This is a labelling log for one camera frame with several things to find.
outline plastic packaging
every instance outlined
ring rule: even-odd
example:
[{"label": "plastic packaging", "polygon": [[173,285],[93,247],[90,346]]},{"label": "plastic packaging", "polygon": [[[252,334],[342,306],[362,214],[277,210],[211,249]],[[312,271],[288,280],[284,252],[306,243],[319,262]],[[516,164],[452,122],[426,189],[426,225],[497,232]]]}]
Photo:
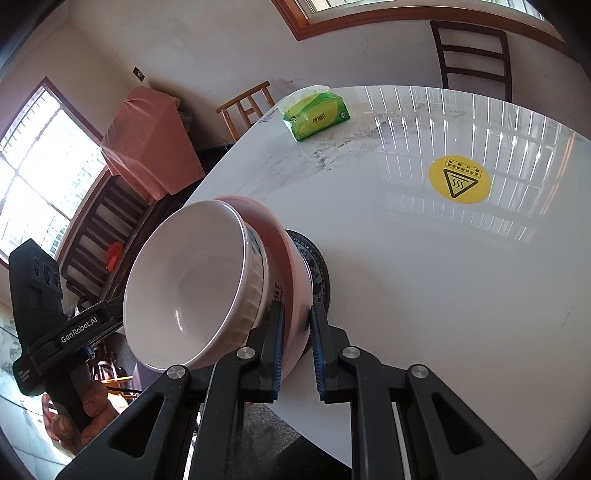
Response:
[{"label": "plastic packaging", "polygon": [[277,109],[297,141],[351,118],[343,99],[323,85],[286,96],[277,103]]}]

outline tabletop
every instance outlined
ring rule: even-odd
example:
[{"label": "tabletop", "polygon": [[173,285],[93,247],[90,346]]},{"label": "tabletop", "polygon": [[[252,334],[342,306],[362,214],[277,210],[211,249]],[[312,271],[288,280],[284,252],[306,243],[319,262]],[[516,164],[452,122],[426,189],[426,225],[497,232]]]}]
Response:
[{"label": "tabletop", "polygon": [[[331,324],[384,364],[427,365],[554,478],[591,423],[591,142],[470,93],[332,92],[350,120],[295,142],[270,110],[188,203],[249,196],[310,238],[329,269]],[[453,155],[472,162],[436,162]],[[463,203],[478,167],[483,200]],[[272,409],[350,465],[349,406],[320,402],[311,352]]]}]

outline yellow warning sticker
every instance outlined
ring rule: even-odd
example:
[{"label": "yellow warning sticker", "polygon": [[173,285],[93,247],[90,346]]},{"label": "yellow warning sticker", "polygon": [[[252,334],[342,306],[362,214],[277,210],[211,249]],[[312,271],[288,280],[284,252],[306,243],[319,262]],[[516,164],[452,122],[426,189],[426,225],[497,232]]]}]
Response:
[{"label": "yellow warning sticker", "polygon": [[459,155],[439,158],[429,169],[431,185],[458,203],[477,203],[491,192],[491,178],[482,165]]}]

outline pink cover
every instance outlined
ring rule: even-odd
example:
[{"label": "pink cover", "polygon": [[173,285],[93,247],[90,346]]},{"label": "pink cover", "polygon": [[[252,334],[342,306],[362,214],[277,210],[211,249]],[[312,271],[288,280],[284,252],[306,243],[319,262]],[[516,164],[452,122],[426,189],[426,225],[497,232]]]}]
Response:
[{"label": "pink cover", "polygon": [[134,88],[100,146],[111,173],[148,203],[205,176],[178,115],[179,103],[166,93]]}]

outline wooden bench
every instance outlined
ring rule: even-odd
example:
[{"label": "wooden bench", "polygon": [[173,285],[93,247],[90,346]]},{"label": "wooden bench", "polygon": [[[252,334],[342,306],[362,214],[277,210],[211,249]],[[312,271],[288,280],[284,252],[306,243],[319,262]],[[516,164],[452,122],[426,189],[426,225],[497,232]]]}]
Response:
[{"label": "wooden bench", "polygon": [[[66,288],[79,297],[80,311],[125,291],[142,246],[164,219],[182,207],[194,188],[147,205],[121,177],[103,174],[66,233],[60,254],[61,276]],[[124,250],[110,273],[106,252],[117,241]]]}]

